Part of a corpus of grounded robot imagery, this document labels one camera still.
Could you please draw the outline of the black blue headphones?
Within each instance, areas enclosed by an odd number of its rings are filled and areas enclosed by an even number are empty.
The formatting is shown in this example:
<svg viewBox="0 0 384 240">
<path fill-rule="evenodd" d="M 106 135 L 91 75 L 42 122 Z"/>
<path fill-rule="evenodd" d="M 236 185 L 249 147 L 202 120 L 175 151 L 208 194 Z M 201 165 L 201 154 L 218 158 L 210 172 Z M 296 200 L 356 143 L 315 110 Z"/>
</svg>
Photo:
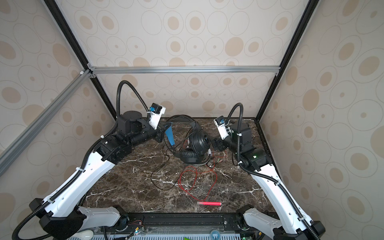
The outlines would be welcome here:
<svg viewBox="0 0 384 240">
<path fill-rule="evenodd" d="M 167 119 L 169 124 L 186 123 L 191 126 L 186 137 L 176 144 L 172 127 L 166 130 L 166 136 L 169 141 L 168 148 L 172 154 L 188 165 L 202 166 L 209 160 L 209 149 L 211 140 L 208 133 L 192 117 L 187 115 L 174 115 Z"/>
</svg>

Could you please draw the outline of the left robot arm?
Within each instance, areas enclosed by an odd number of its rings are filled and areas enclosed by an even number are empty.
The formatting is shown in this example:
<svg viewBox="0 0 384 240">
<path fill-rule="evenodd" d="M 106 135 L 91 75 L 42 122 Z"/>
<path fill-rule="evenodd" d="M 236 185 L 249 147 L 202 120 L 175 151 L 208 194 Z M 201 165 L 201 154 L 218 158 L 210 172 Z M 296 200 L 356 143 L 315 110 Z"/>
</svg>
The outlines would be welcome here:
<svg viewBox="0 0 384 240">
<path fill-rule="evenodd" d="M 30 203 L 32 212 L 14 229 L 13 240 L 20 239 L 22 228 L 34 217 L 40 219 L 40 225 L 46 232 L 46 235 L 39 237 L 41 240 L 49 237 L 66 240 L 83 229 L 94 228 L 97 218 L 101 219 L 101 226 L 108 227 L 116 225 L 119 221 L 122 213 L 116 207 L 107 208 L 98 215 L 79 207 L 78 203 L 88 190 L 129 155 L 135 146 L 152 139 L 160 143 L 167 130 L 167 127 L 160 123 L 164 108 L 157 104 L 153 104 L 151 108 L 143 105 L 147 111 L 147 119 L 143 119 L 141 113 L 135 111 L 120 114 L 121 91 L 124 85 L 131 88 L 140 102 L 144 101 L 129 81 L 123 80 L 119 83 L 117 119 L 113 128 L 88 149 L 81 166 L 77 167 L 58 189 L 44 199 L 34 199 Z"/>
</svg>

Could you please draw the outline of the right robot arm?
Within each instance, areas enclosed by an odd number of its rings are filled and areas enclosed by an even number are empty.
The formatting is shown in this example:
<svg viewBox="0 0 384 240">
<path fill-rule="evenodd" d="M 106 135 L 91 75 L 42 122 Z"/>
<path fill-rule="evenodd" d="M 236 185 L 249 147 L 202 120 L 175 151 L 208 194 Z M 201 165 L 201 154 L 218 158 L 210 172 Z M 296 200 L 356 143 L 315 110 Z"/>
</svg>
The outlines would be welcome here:
<svg viewBox="0 0 384 240">
<path fill-rule="evenodd" d="M 229 150 L 240 169 L 252 176 L 273 205 L 273 218 L 254 207 L 240 209 L 246 228 L 254 228 L 272 240 L 318 240 L 325 233 L 320 221 L 314 221 L 299 206 L 279 177 L 272 160 L 252 144 L 252 132 L 243 125 L 244 107 L 237 103 L 229 115 L 214 119 L 219 137 L 212 139 L 216 151 Z"/>
</svg>

